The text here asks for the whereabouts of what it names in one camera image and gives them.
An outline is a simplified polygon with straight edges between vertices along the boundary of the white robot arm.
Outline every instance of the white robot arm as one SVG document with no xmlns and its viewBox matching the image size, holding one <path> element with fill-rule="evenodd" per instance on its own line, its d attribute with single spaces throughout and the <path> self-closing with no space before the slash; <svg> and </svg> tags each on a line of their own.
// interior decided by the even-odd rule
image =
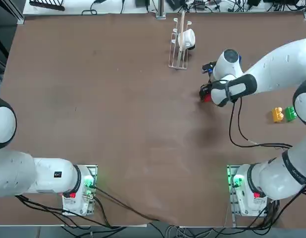
<svg viewBox="0 0 306 238">
<path fill-rule="evenodd" d="M 95 178 L 87 166 L 73 165 L 59 158 L 33 158 L 4 147 L 17 128 L 12 107 L 0 99 L 0 197 L 23 193 L 62 193 L 63 209 L 79 215 L 93 207 L 91 190 Z"/>
<path fill-rule="evenodd" d="M 306 125 L 306 39 L 268 53 L 245 73 L 234 50 L 225 50 L 213 68 L 211 98 L 220 107 L 240 97 L 300 85 L 293 95 L 298 117 Z M 298 193 L 306 184 L 306 138 L 265 163 L 242 165 L 234 177 L 241 214 L 257 216 L 266 198 Z"/>
</svg>

